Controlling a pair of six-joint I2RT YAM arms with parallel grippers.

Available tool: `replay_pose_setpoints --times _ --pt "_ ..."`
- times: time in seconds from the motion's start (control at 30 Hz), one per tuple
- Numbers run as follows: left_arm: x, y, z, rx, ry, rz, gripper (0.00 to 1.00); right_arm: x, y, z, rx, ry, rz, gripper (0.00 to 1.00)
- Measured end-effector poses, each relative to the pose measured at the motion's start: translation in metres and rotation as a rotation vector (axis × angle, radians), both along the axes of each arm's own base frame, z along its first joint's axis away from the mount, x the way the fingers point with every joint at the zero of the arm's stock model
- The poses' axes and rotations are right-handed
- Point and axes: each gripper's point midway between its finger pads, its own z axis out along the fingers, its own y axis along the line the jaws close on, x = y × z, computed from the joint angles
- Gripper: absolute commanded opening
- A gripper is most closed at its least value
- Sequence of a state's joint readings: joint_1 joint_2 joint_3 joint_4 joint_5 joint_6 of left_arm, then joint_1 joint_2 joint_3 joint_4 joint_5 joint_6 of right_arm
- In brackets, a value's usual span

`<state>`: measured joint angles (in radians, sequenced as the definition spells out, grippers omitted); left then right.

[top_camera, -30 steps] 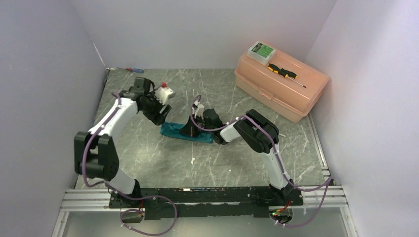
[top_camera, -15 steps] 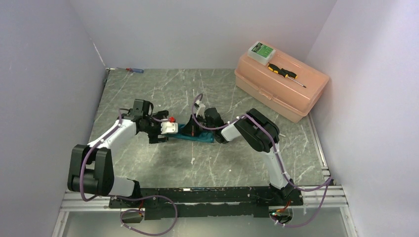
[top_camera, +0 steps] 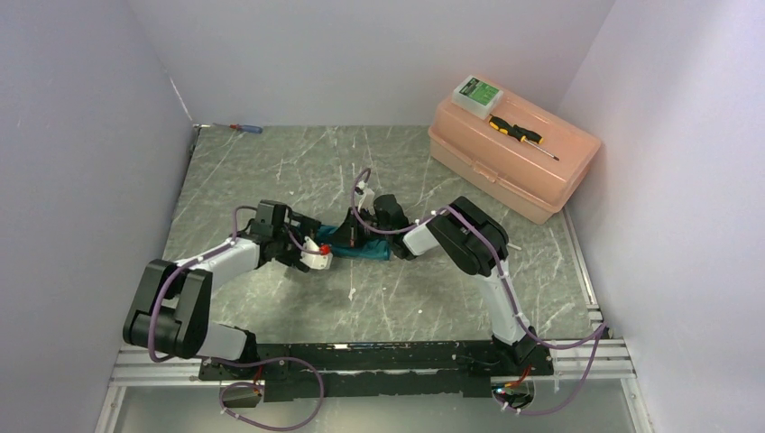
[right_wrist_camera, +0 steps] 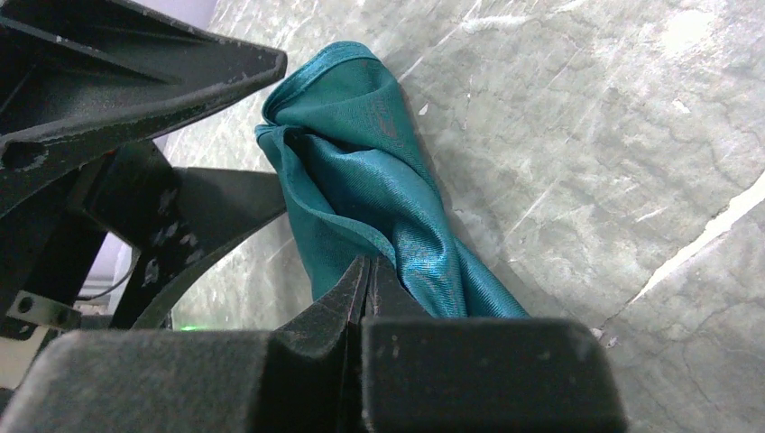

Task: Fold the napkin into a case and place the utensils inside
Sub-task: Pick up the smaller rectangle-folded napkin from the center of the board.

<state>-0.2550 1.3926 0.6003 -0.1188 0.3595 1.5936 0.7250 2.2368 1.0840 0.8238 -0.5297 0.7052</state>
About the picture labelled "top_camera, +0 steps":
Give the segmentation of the teal cloth napkin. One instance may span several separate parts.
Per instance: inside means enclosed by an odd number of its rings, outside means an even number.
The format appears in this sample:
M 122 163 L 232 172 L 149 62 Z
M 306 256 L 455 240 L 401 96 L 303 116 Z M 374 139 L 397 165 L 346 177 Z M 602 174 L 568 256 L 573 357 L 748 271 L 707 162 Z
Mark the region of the teal cloth napkin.
M 337 226 L 322 225 L 317 232 L 316 240 L 320 244 L 328 244 L 330 252 L 341 258 L 365 259 L 374 261 L 389 261 L 391 248 L 385 239 L 363 240 L 356 246 L 341 246 L 331 241 L 331 235 L 335 233 Z

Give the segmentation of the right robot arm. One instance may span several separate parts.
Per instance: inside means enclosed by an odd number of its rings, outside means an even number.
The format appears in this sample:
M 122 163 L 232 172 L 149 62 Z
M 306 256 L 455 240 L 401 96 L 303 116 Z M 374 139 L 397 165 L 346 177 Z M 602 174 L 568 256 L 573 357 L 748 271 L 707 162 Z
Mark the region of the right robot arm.
M 413 260 L 440 248 L 464 274 L 480 281 L 489 311 L 497 362 L 508 374 L 521 373 L 537 348 L 536 331 L 521 314 L 508 271 L 506 230 L 470 199 L 460 196 L 430 218 L 411 222 L 392 194 L 373 201 L 373 209 L 350 207 L 340 226 L 319 233 L 333 252 Z

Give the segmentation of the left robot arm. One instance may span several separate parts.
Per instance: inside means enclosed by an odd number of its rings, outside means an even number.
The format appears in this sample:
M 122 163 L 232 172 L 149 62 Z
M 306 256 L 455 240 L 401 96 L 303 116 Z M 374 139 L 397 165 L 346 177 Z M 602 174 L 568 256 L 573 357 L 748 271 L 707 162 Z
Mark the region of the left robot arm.
M 211 320 L 214 291 L 270 262 L 301 272 L 325 270 L 332 253 L 316 239 L 317 219 L 273 200 L 260 201 L 253 212 L 244 226 L 234 224 L 229 237 L 203 253 L 146 265 L 124 321 L 125 343 L 147 349 L 155 363 L 210 358 L 238 379 L 257 371 L 255 333 Z

